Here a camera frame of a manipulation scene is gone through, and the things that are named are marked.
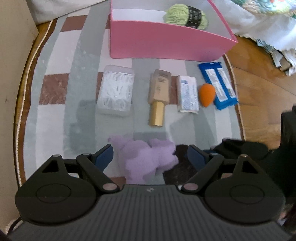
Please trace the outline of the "clear floss picks box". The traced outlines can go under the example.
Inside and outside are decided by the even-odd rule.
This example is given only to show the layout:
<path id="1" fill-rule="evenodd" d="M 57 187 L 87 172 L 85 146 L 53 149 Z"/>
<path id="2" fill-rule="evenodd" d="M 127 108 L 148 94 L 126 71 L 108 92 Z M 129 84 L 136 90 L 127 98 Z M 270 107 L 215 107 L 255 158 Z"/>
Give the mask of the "clear floss picks box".
<path id="1" fill-rule="evenodd" d="M 97 99 L 97 108 L 100 113 L 130 115 L 134 77 L 132 68 L 116 65 L 105 67 Z"/>

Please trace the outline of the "pink cardboard box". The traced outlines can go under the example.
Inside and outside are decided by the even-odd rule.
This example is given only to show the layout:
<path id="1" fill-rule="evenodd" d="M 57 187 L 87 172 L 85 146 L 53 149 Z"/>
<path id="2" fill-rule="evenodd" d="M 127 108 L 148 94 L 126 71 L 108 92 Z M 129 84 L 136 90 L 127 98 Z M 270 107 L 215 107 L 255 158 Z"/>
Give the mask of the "pink cardboard box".
<path id="1" fill-rule="evenodd" d="M 211 62 L 237 44 L 212 1 L 182 1 L 206 14 L 206 30 L 165 23 L 163 16 L 174 4 L 177 1 L 111 1 L 111 57 Z"/>

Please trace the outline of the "white bed skirt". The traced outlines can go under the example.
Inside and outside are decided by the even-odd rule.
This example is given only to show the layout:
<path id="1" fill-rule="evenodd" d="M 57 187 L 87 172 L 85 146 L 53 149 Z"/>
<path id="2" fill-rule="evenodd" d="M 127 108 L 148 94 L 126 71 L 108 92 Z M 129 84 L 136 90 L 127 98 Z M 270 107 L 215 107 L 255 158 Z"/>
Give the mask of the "white bed skirt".
<path id="1" fill-rule="evenodd" d="M 277 50 L 295 48 L 295 9 L 286 14 L 259 10 L 268 1 L 213 1 L 232 32 L 259 39 Z M 36 24 L 45 23 L 100 1 L 26 1 Z"/>

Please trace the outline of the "gold capped foundation bottle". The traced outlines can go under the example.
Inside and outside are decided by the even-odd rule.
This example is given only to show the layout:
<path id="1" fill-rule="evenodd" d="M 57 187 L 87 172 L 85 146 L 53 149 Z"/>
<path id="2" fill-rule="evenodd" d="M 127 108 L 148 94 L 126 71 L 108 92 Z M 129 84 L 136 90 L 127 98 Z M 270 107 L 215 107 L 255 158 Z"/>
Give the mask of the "gold capped foundation bottle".
<path id="1" fill-rule="evenodd" d="M 163 126 L 165 106 L 170 102 L 170 88 L 171 73 L 156 69 L 152 74 L 149 86 L 150 126 Z"/>

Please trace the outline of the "purple fluffy cloth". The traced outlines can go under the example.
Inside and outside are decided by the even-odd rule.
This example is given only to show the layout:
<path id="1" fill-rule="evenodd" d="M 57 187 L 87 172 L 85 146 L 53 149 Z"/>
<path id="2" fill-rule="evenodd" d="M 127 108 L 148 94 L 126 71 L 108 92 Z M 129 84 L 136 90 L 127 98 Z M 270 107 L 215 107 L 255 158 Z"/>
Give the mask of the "purple fluffy cloth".
<path id="1" fill-rule="evenodd" d="M 164 173 L 179 163 L 176 146 L 170 140 L 148 142 L 125 136 L 110 136 L 126 184 L 145 185 L 156 174 Z"/>

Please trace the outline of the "orange makeup sponge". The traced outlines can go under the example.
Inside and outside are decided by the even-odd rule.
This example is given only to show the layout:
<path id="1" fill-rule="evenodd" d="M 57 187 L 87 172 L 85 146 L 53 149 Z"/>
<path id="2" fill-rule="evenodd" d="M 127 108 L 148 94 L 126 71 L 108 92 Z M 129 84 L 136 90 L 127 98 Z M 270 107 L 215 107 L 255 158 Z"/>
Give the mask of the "orange makeup sponge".
<path id="1" fill-rule="evenodd" d="M 213 85 L 205 83 L 199 88 L 199 99 L 203 107 L 208 107 L 213 103 L 216 91 Z"/>

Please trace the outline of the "floral quilt bedspread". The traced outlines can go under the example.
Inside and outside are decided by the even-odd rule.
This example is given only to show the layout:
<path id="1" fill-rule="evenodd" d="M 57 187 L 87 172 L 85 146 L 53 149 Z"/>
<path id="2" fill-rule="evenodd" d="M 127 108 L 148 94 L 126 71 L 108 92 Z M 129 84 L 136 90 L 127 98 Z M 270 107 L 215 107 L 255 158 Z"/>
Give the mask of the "floral quilt bedspread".
<path id="1" fill-rule="evenodd" d="M 295 19 L 294 0 L 233 0 L 232 2 L 255 15 L 285 15 Z"/>

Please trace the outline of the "green yarn ball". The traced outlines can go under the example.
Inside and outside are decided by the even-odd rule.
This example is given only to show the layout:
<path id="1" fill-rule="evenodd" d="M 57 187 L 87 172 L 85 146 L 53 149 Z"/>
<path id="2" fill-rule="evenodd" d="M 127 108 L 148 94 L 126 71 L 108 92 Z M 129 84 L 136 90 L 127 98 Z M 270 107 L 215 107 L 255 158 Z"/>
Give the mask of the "green yarn ball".
<path id="1" fill-rule="evenodd" d="M 163 17 L 167 24 L 205 30 L 209 20 L 200 9 L 185 4 L 172 5 Z"/>

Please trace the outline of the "white small carton box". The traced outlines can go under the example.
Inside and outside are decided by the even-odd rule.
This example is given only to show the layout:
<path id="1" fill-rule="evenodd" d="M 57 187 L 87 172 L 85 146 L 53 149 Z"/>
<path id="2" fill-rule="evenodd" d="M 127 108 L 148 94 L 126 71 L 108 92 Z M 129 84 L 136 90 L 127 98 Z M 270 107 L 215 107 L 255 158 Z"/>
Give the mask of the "white small carton box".
<path id="1" fill-rule="evenodd" d="M 195 77 L 177 77 L 178 111 L 181 113 L 199 112 L 197 80 Z"/>

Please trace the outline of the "blue wipes packet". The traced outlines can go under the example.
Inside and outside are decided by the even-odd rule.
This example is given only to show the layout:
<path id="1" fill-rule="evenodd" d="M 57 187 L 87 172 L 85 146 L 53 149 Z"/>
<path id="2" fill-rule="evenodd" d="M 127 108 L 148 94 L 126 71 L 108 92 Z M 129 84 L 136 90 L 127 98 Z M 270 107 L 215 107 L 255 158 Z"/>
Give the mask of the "blue wipes packet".
<path id="1" fill-rule="evenodd" d="M 221 62 L 208 62 L 198 65 L 204 80 L 215 88 L 214 104 L 218 110 L 238 104 L 234 88 L 224 71 Z"/>

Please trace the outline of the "crumpled papers under bed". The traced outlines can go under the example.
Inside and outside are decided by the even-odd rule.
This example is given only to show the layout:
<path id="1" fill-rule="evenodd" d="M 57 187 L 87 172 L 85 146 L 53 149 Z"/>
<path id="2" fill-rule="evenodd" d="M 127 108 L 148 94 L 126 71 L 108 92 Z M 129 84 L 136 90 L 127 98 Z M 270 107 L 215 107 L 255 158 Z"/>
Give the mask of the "crumpled papers under bed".
<path id="1" fill-rule="evenodd" d="M 295 49 L 279 51 L 262 40 L 257 39 L 255 42 L 271 55 L 276 68 L 287 76 L 295 74 Z"/>

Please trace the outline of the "checkered oval rug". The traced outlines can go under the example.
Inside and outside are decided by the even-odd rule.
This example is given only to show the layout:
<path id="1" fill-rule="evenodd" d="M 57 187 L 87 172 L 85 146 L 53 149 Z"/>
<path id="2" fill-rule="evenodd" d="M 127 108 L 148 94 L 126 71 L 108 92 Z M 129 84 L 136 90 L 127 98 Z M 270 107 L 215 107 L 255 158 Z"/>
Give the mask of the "checkered oval rug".
<path id="1" fill-rule="evenodd" d="M 244 139 L 236 105 L 218 110 L 211 105 L 197 114 L 177 110 L 179 75 L 203 84 L 197 61 L 110 56 L 110 1 L 61 16 L 51 23 L 35 53 L 26 79 L 16 127 L 16 173 L 22 185 L 50 156 L 71 159 L 94 153 L 110 135 L 127 135 L 143 141 L 169 139 L 175 144 L 195 144 L 208 149 L 224 138 Z M 104 68 L 108 65 L 135 71 L 132 109 L 120 116 L 98 108 Z M 164 126 L 150 127 L 148 103 L 152 73 L 172 74 L 170 103 Z"/>

